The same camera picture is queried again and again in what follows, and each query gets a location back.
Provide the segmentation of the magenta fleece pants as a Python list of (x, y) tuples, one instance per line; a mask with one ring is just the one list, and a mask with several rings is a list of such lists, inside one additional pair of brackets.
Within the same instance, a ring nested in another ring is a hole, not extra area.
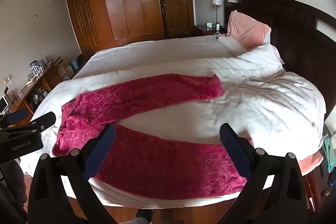
[(151, 110), (223, 95), (217, 76), (179, 74), (131, 80), (80, 94), (62, 106), (52, 149), (65, 156), (97, 137), (105, 125), (116, 140), (96, 178), (121, 191), (159, 200), (187, 200), (237, 193), (246, 184), (219, 144), (166, 140), (119, 124)]

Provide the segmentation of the blue waste bin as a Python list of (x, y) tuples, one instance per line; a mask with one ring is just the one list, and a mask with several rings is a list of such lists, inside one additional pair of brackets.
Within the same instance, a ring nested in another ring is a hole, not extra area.
[(73, 71), (77, 70), (79, 68), (77, 59), (72, 59), (70, 61), (70, 66), (71, 66), (71, 68), (72, 68)]

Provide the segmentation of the white tablet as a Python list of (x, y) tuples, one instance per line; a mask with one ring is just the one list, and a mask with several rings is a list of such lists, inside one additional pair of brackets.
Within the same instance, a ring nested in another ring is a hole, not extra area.
[(8, 108), (8, 102), (4, 96), (0, 98), (0, 114), (3, 114)]

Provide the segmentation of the dark bedside table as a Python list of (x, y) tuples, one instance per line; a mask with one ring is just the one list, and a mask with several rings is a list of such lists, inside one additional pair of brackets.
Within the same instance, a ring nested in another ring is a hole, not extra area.
[(195, 36), (207, 36), (207, 35), (224, 35), (225, 28), (220, 26), (220, 30), (217, 31), (215, 28), (208, 28), (206, 25), (196, 25), (194, 26)]

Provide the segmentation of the dark wooden headboard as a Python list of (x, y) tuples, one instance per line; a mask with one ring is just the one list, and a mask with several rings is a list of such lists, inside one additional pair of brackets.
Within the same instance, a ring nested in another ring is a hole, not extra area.
[(335, 27), (335, 18), (295, 0), (224, 0), (224, 21), (238, 11), (272, 29), (270, 42), (285, 70), (312, 82), (322, 93), (326, 113), (335, 107), (335, 41), (317, 29), (319, 20)]

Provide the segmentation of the white pillow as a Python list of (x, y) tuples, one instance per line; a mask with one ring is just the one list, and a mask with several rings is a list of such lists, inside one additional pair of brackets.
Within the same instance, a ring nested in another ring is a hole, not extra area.
[(246, 53), (248, 50), (245, 49), (237, 40), (230, 36), (219, 36), (217, 37), (218, 42), (226, 48), (234, 57)]

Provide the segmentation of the white bedside lamp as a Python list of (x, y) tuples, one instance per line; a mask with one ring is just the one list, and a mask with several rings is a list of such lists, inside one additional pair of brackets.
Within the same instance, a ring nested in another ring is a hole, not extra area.
[(216, 7), (216, 30), (219, 32), (221, 25), (218, 19), (218, 10), (219, 7), (223, 4), (223, 0), (212, 0), (212, 4)]

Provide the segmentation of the electric kettle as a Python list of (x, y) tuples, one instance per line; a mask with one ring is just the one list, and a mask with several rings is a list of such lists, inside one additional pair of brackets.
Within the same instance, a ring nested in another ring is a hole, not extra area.
[(34, 60), (30, 63), (30, 70), (34, 77), (43, 75), (43, 69), (41, 68), (40, 63), (37, 60)]

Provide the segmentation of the white bed sheet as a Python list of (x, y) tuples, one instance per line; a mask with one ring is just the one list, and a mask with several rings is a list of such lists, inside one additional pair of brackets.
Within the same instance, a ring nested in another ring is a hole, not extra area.
[(232, 57), (214, 35), (136, 42), (95, 53), (74, 78), (144, 65), (211, 57)]

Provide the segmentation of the pink pillow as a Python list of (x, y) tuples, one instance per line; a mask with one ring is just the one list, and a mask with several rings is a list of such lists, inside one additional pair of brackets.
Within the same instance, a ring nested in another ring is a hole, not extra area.
[(241, 12), (232, 11), (228, 19), (227, 36), (238, 41), (246, 50), (269, 44), (272, 29)]

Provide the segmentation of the wooden sideboard desk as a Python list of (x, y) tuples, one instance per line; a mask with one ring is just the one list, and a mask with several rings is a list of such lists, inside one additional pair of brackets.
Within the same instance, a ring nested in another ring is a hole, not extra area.
[(43, 93), (50, 93), (61, 82), (62, 78), (58, 73), (58, 69), (55, 64), (52, 63), (43, 69), (41, 76), (34, 79), (30, 85), (25, 86), (22, 89), (23, 96), (15, 98), (9, 107), (11, 113), (22, 109), (28, 112), (27, 118), (16, 123), (15, 126), (28, 124), (38, 106), (42, 103), (42, 100), (45, 99)]

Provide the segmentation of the brown wooden door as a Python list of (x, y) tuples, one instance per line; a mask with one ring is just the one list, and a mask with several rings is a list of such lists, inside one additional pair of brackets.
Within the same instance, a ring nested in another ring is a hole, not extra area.
[(193, 0), (161, 0), (165, 37), (187, 38), (194, 30)]

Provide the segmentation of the white duvet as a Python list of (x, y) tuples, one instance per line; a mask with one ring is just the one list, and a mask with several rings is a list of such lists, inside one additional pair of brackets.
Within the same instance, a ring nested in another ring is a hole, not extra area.
[[(211, 57), (144, 65), (58, 84), (40, 104), (34, 116), (56, 115), (55, 124), (42, 133), (43, 148), (21, 157), (23, 172), (33, 175), (40, 156), (53, 156), (52, 149), (62, 121), (62, 106), (80, 94), (131, 80), (179, 74), (196, 77), (217, 76), (223, 95), (208, 101), (184, 102), (151, 110), (120, 120), (134, 131), (166, 140), (198, 144), (219, 144), (219, 129), (228, 123), (241, 137), (268, 154), (295, 154), (303, 173), (315, 168), (319, 156), (326, 104), (321, 92), (307, 79), (287, 72), (270, 44), (234, 57)], [(137, 196), (99, 181), (89, 180), (104, 205), (166, 209), (218, 203), (238, 196), (187, 200), (159, 200)]]

